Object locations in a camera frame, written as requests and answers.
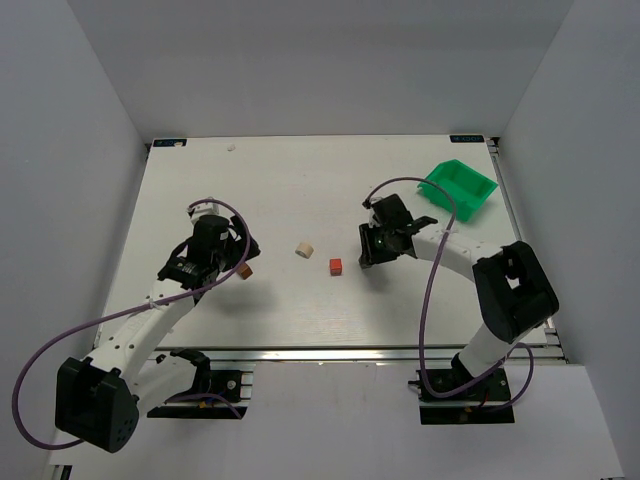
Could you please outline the brown wood block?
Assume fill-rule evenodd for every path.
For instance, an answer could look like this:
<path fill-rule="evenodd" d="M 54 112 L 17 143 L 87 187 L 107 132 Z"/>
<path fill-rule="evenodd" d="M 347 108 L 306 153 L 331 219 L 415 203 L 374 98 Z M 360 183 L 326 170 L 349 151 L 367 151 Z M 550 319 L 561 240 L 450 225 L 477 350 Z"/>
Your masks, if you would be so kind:
<path fill-rule="evenodd" d="M 242 280 L 246 280 L 253 274 L 253 271 L 248 264 L 243 264 L 237 269 L 236 273 Z"/>

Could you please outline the red wood cube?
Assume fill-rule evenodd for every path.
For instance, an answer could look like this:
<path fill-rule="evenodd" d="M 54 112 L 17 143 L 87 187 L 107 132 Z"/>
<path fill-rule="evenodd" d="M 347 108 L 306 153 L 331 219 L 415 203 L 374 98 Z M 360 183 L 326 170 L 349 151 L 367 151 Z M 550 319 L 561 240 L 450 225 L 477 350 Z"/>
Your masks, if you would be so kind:
<path fill-rule="evenodd" d="M 329 272 L 331 276 L 340 276 L 343 272 L 343 264 L 340 258 L 331 258 L 329 260 Z"/>

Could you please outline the green plastic bin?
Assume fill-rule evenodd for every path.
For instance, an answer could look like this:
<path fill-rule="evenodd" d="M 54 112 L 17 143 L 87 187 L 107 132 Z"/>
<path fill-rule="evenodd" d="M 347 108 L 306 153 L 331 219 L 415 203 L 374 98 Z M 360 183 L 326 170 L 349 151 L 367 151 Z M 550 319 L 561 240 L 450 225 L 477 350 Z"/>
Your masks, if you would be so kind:
<path fill-rule="evenodd" d="M 431 203 L 449 212 L 453 211 L 451 202 L 433 184 L 444 189 L 455 202 L 456 218 L 460 222 L 469 222 L 498 187 L 496 181 L 457 159 L 441 162 L 418 189 Z"/>

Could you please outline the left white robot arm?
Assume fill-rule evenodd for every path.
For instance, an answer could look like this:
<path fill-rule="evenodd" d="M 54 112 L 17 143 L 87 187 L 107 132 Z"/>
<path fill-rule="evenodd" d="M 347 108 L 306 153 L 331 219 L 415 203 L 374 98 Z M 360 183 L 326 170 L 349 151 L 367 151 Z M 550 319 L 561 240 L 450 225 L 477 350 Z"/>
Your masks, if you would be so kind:
<path fill-rule="evenodd" d="M 237 215 L 199 214 L 190 237 L 159 270 L 145 309 L 128 315 L 104 344 L 83 359 L 67 359 L 56 384 L 55 425 L 110 453 L 131 438 L 139 419 L 161 404 L 211 395 L 208 357 L 179 347 L 156 358 L 159 343 L 190 313 L 219 276 L 259 255 Z"/>

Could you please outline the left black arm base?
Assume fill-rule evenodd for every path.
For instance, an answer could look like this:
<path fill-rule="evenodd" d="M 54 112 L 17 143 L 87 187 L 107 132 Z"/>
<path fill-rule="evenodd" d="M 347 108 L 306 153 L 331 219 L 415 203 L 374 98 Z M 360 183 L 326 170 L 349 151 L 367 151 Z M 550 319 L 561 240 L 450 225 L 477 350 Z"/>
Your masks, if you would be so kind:
<path fill-rule="evenodd" d="M 213 362 L 205 353 L 179 348 L 156 357 L 158 366 L 183 363 L 186 375 L 193 374 L 189 385 L 171 391 L 169 401 L 150 409 L 149 419 L 241 420 L 248 410 L 253 372 Z"/>

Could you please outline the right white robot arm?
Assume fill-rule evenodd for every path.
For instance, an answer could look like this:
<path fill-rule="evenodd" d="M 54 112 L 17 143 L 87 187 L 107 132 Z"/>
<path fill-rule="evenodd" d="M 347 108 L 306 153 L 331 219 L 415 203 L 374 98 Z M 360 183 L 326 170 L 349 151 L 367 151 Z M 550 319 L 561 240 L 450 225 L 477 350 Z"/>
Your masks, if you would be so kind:
<path fill-rule="evenodd" d="M 475 286 L 482 325 L 454 356 L 452 370 L 463 384 L 476 383 L 530 331 L 559 310 L 559 299 L 533 248 L 524 241 L 497 246 L 473 240 L 429 216 L 415 218 L 396 194 L 363 202 L 369 220 L 359 226 L 366 269 L 401 256 L 432 263 L 421 311 L 419 339 L 424 339 L 426 312 L 440 267 Z"/>

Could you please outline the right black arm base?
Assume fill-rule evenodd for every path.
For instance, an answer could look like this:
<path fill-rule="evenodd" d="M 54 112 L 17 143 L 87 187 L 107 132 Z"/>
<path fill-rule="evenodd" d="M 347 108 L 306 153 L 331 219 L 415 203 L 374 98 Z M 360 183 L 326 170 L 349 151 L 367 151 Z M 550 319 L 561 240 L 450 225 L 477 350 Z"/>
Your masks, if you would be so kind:
<path fill-rule="evenodd" d="M 408 388 L 418 395 L 420 423 L 425 426 L 514 424 L 511 390 L 503 368 L 462 393 L 447 398 L 430 394 L 416 371 Z"/>

